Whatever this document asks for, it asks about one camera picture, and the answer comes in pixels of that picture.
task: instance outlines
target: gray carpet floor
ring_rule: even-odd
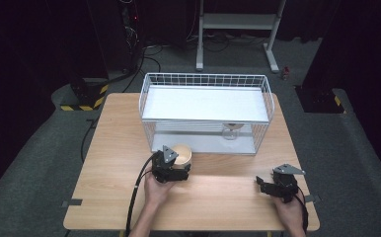
[[[245,41],[249,40],[232,43],[223,50],[224,45],[207,42],[203,72],[267,76],[281,104],[301,166],[307,172],[310,192],[322,198],[316,203],[321,227],[309,236],[381,236],[381,162],[346,93],[334,90],[345,114],[306,114],[294,90],[294,85],[302,84],[320,41],[275,42],[273,52],[278,66],[290,69],[288,80],[270,72],[261,40]],[[190,47],[151,47],[146,54],[160,63],[162,72],[194,73],[196,50],[194,44]],[[144,73],[158,70],[155,61],[144,59]],[[122,92],[130,79],[112,83],[107,94]],[[138,74],[126,93],[139,92],[142,79],[143,75]],[[61,205],[71,198],[82,168],[80,153],[91,124],[88,119],[95,119],[101,111],[61,111],[59,103],[68,90],[67,85],[55,91],[50,98],[55,112],[26,143],[0,181],[0,237],[66,234],[62,225],[66,208]],[[86,137],[84,154],[92,137],[93,130]],[[71,231],[69,236],[118,236],[118,232]]]

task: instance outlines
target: wooden table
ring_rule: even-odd
[[[67,229],[125,228],[135,180],[151,156],[138,113],[139,94],[108,95],[73,199],[64,219]],[[272,168],[284,163],[300,168],[277,97],[275,114],[256,156],[193,154],[190,177],[178,182],[160,209],[154,230],[283,230],[270,197],[260,192],[255,176],[271,183]],[[299,187],[309,194],[303,176]],[[132,224],[144,203],[138,191]],[[308,202],[310,231],[320,222]]]

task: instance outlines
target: white wire basket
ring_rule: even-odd
[[[152,152],[256,154],[274,103],[264,75],[147,73],[139,112]]]

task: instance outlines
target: black equipment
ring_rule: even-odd
[[[170,181],[183,181],[188,179],[188,171],[191,164],[186,165],[184,169],[174,167],[178,153],[167,146],[163,146],[163,151],[157,151],[152,156],[152,170],[154,177],[160,183]]]
[[[261,186],[262,193],[283,198],[283,202],[288,203],[298,194],[299,190],[294,175],[305,175],[305,172],[291,165],[284,164],[273,169],[272,177],[274,184],[265,183],[259,176],[256,176],[256,182]]]

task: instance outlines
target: metal bracket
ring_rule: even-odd
[[[318,195],[308,195],[305,197],[305,202],[313,202],[313,203],[317,203],[317,202],[320,202],[322,201],[321,197],[318,196]]]
[[[66,208],[69,205],[82,205],[82,202],[83,202],[82,199],[65,200],[62,202],[61,207]]]
[[[273,171],[283,175],[305,175],[305,171],[300,170],[289,164],[283,164],[276,168],[273,168]]]
[[[179,156],[178,153],[176,153],[174,150],[170,149],[169,147],[165,145],[163,146],[163,155],[164,155],[164,162],[166,164],[173,161]]]

